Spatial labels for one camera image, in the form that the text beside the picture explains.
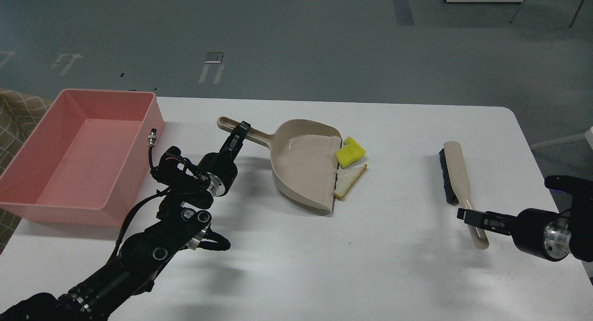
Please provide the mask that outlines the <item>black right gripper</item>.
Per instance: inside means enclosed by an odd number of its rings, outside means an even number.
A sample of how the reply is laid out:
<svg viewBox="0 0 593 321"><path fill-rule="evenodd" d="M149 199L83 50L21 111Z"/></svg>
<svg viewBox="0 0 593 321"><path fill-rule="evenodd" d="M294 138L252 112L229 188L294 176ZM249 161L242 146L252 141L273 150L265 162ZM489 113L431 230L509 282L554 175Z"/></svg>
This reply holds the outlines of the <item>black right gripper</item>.
<svg viewBox="0 0 593 321"><path fill-rule="evenodd" d="M547 227L559 217L558 213L534 208L525 209L516 217L466 208L457 210L457 218L468 225L473 236L487 238L486 232L511 236L519 251L548 261L564 259L563 253L549 251L545 243Z"/></svg>

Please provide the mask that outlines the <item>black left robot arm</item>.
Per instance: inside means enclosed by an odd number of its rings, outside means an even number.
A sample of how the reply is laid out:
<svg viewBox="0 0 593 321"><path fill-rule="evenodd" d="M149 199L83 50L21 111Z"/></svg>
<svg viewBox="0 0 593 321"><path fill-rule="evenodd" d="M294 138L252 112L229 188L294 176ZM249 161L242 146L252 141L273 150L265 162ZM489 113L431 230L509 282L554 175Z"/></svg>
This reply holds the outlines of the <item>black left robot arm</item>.
<svg viewBox="0 0 593 321"><path fill-rule="evenodd" d="M214 198L227 194L238 170L235 159L251 127L241 122L218 152L198 164L176 146L153 161L156 129L149 136L148 162L165 190L137 203L121 224L104 266L67 293L38 293L1 314L3 321L106 321L132 296L148 293L155 279L179 252L227 251L230 241L211 227Z"/></svg>

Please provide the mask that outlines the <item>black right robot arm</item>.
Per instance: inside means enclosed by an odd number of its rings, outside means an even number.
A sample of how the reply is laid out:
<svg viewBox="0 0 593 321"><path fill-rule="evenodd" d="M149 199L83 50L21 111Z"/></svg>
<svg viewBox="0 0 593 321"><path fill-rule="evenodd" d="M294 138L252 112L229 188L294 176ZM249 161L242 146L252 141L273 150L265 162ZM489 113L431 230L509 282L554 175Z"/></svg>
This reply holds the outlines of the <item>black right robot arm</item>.
<svg viewBox="0 0 593 321"><path fill-rule="evenodd" d="M551 262L568 255L593 260L593 182L574 176L544 179L549 190L572 196L570 208L560 212L528 208L516 216L459 208L457 218L473 228L511 236L515 247Z"/></svg>

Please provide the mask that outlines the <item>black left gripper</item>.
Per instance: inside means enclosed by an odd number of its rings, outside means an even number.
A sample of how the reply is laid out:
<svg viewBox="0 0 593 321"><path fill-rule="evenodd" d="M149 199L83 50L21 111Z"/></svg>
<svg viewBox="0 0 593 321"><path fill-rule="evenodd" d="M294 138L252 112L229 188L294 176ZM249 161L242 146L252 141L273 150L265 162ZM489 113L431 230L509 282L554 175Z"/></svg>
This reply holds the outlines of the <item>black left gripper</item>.
<svg viewBox="0 0 593 321"><path fill-rule="evenodd" d="M221 152L207 153L199 162L198 167L210 176L209 191L214 197L226 195L235 181L238 169L234 161L250 129L250 123L241 122L231 131Z"/></svg>

